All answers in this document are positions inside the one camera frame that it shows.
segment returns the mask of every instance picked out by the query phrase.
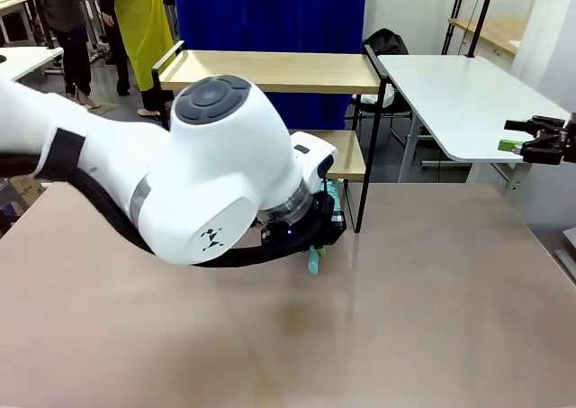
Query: cardboard box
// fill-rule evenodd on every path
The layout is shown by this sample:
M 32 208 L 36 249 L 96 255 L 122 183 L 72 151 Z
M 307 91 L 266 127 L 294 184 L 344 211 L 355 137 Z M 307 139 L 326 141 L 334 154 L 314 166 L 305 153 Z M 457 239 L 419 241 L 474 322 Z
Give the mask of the cardboard box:
M 36 202 L 42 192 L 44 188 L 35 178 L 0 179 L 0 237 Z

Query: yellow cloth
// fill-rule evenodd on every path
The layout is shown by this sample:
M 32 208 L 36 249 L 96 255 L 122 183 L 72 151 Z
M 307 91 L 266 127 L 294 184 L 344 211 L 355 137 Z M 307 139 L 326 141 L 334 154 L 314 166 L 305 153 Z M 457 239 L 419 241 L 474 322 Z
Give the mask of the yellow cloth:
M 164 2 L 116 0 L 114 8 L 139 90 L 147 91 L 153 87 L 152 67 L 173 45 Z

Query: blue cloth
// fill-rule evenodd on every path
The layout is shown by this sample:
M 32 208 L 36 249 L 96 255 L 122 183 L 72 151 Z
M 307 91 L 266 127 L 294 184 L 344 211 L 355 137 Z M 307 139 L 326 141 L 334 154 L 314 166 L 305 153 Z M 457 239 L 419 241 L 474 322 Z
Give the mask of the blue cloth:
M 364 0 L 176 0 L 191 50 L 360 53 Z M 348 95 L 268 94 L 286 126 L 344 129 Z

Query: person's foot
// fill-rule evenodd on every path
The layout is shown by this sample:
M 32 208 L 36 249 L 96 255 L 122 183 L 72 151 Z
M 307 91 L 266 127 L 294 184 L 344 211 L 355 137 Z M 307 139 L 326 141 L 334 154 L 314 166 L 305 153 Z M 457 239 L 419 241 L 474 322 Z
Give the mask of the person's foot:
M 80 90 L 78 90 L 78 93 L 76 94 L 76 100 L 80 104 L 88 106 L 90 109 L 97 109 L 102 106 L 101 104 L 98 104 L 97 102 L 92 100 L 88 95 L 82 93 Z
M 147 118 L 154 118 L 154 117 L 158 117 L 160 115 L 160 113 L 158 111 L 149 111 L 146 108 L 140 108 L 138 111 L 136 111 L 136 113 L 140 117 L 147 117 Z
M 130 95 L 130 83 L 119 81 L 118 84 L 116 84 L 116 93 L 121 96 Z

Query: black chair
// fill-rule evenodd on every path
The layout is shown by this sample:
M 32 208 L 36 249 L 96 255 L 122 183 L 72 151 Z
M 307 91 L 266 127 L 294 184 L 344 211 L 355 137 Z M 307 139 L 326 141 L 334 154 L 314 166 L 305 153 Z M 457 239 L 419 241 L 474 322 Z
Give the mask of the black chair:
M 402 37 L 391 30 L 382 28 L 378 30 L 364 43 L 368 43 L 373 49 L 374 54 L 378 55 L 409 55 L 408 48 L 402 40 Z M 403 140 L 393 129 L 393 122 L 395 118 L 410 118 L 412 120 L 412 108 L 406 102 L 404 96 L 394 88 L 394 101 L 382 109 L 382 118 L 390 118 L 390 131 L 391 135 L 398 141 L 402 146 L 406 146 L 406 141 Z M 363 113 L 375 113 L 375 100 L 374 102 L 366 102 L 362 100 L 357 100 L 356 95 L 352 96 L 352 105 L 356 107 L 359 105 L 360 113 L 358 121 L 360 123 L 360 128 L 362 128 L 362 114 Z

